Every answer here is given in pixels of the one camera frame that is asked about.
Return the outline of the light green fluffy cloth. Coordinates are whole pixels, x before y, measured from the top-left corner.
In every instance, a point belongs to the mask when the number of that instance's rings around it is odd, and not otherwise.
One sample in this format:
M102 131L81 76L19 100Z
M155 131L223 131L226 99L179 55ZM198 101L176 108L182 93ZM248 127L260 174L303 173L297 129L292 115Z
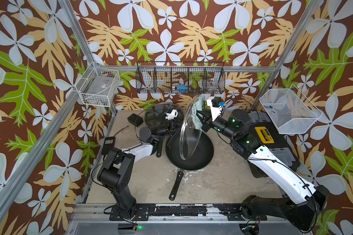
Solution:
M192 121L195 125L195 129L201 130L203 127L203 123L200 120L201 117L203 117L199 111L203 110L204 107L204 102L205 102L205 97L203 95L199 95L194 99L194 102L192 104Z

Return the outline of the glass lid with steel rim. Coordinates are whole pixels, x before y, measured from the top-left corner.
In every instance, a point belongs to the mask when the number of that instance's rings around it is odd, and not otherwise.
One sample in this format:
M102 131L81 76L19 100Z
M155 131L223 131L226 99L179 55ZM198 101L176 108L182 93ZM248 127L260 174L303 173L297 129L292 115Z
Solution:
M179 138L179 154L182 160L188 160L197 149L202 134L203 124L199 119L198 111L204 108L205 97L194 97L184 117Z

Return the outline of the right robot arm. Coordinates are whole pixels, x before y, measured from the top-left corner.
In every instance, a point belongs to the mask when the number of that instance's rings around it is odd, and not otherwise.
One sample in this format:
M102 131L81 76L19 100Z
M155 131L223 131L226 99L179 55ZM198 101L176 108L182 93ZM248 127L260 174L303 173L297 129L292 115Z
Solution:
M315 227L329 190L303 179L279 160L258 134L249 132L254 125L249 113L237 109L229 119L224 119L213 117L209 110L201 110L196 111L192 119L198 129L205 132L214 129L229 138L229 145L237 154L257 166L286 193L283 198L248 196L241 204L241 214L245 219L260 215L284 218L302 233L309 233Z

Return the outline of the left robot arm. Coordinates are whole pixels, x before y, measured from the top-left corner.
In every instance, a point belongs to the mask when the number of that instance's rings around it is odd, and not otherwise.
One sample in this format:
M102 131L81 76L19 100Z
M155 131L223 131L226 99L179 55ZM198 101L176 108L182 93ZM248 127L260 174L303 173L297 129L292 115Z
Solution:
M154 126L144 126L139 130L139 144L119 149L115 147L115 137L107 137L104 141L102 155L106 157L97 174L97 180L108 189L116 200L112 212L122 220L138 217L136 199L128 187L134 163L154 153L160 157L165 137L181 129L182 122L172 119Z

